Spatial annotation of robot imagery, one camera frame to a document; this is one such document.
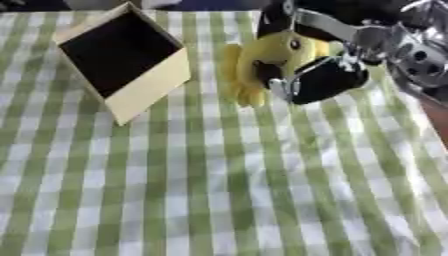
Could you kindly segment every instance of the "table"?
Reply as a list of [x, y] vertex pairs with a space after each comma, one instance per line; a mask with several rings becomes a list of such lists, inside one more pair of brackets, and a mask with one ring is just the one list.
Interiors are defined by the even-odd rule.
[[0, 255], [448, 253], [447, 152], [387, 79], [242, 109], [219, 49], [259, 13], [151, 11], [193, 79], [118, 127], [51, 44], [97, 14], [0, 16]]

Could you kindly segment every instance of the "plush toy eye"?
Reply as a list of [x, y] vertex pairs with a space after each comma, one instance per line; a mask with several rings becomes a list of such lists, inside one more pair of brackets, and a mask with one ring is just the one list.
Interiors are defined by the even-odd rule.
[[293, 50], [298, 50], [300, 49], [300, 42], [297, 39], [293, 39], [291, 40], [291, 42], [289, 43], [289, 46], [291, 47], [291, 49]]

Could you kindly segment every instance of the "yellow plush toy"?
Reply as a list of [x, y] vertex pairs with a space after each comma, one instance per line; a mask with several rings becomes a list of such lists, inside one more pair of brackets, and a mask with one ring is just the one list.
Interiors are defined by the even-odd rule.
[[220, 69], [228, 83], [229, 96], [238, 104], [264, 104], [264, 86], [255, 75], [255, 61], [278, 65], [283, 77], [290, 77], [297, 68], [329, 54], [328, 43], [307, 38], [292, 30], [283, 30], [255, 39], [243, 46], [228, 44], [222, 52]]

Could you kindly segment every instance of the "checkered tablecloth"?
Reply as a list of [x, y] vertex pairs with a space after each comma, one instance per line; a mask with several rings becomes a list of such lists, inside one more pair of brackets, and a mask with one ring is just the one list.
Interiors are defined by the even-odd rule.
[[0, 255], [448, 254], [447, 152], [416, 100], [370, 82], [242, 109], [219, 49], [258, 13], [148, 14], [193, 78], [124, 127], [51, 43], [98, 13], [0, 14]]

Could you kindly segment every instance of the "cardboard box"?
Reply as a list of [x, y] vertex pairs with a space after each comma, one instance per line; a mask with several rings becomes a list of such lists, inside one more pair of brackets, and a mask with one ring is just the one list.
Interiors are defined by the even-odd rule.
[[58, 32], [53, 40], [119, 125], [191, 76], [185, 47], [132, 3]]

